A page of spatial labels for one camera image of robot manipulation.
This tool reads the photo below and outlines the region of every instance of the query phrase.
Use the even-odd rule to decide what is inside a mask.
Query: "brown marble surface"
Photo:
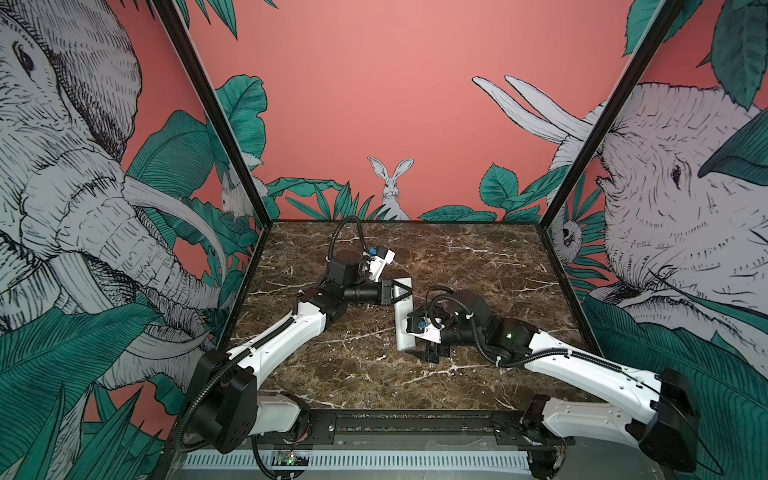
[[[533,226],[366,223],[369,244],[396,252],[385,276],[411,276],[414,305],[430,285],[469,288],[496,312],[522,319],[583,348]],[[325,268],[332,223],[276,223],[231,340],[253,338],[289,310]],[[345,227],[336,249],[357,242]],[[564,382],[525,369],[499,369],[472,347],[454,347],[438,365],[397,351],[391,307],[346,315],[283,362],[261,392],[287,391],[313,408],[525,409],[534,393],[594,400]]]

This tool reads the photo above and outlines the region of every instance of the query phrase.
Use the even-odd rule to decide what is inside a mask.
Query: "animal eye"
[[[672,173],[670,174],[672,176],[672,181],[674,182],[675,187],[677,187],[678,190],[680,189],[680,176],[682,173],[683,172],[680,169],[680,165],[675,165],[672,168]]]
[[[13,52],[16,53],[16,58],[18,58],[19,63],[22,64],[22,68],[27,72],[27,75],[30,75],[35,69],[35,63],[32,61],[32,58],[27,55],[27,52],[24,51],[24,47],[18,42],[15,42],[13,44]]]

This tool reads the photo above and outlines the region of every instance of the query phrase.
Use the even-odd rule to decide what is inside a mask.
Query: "mural wall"
[[[221,98],[280,219],[538,221],[644,31],[631,0],[177,3],[216,88],[263,81]]]
[[[768,6],[684,15],[550,235],[606,356],[692,382],[697,477],[765,478]]]
[[[145,478],[252,208],[147,3],[0,2],[0,63],[0,478]]]

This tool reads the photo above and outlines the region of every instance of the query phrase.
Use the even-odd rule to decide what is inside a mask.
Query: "robotic arm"
[[[341,227],[354,220],[362,252],[334,254]],[[451,355],[452,346],[474,346],[496,366],[523,366],[608,401],[535,396],[520,419],[504,425],[532,442],[572,435],[603,439],[637,447],[675,470],[695,470],[697,420],[690,387],[680,373],[667,370],[659,376],[609,362],[530,323],[495,315],[471,290],[435,287],[430,290],[445,293],[414,310],[410,279],[381,278],[394,256],[385,247],[368,249],[359,221],[344,219],[331,240],[325,274],[294,300],[288,314],[251,341],[226,353],[211,350],[199,361],[187,390],[187,410],[177,426],[176,450],[189,452],[210,443],[228,453],[247,436],[265,432],[283,432],[300,441],[309,431],[308,409],[291,396],[257,396],[257,390],[285,358],[325,331],[353,303],[394,306],[398,349],[424,361],[439,362],[441,356]],[[424,351],[414,349],[416,338],[425,340]],[[204,440],[185,444],[189,428]]]

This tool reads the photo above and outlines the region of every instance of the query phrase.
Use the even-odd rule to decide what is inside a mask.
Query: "rabbit ear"
[[[404,174],[408,171],[410,167],[413,167],[413,159],[409,158],[408,160],[403,160],[400,162],[400,165],[397,166],[395,169],[395,173],[392,175],[392,178],[397,178],[400,175]]]
[[[376,175],[380,176],[384,180],[389,179],[389,172],[386,170],[386,167],[383,163],[381,163],[381,161],[376,160],[374,157],[368,157],[368,160],[371,162],[371,167],[373,167],[373,171],[376,173]]]

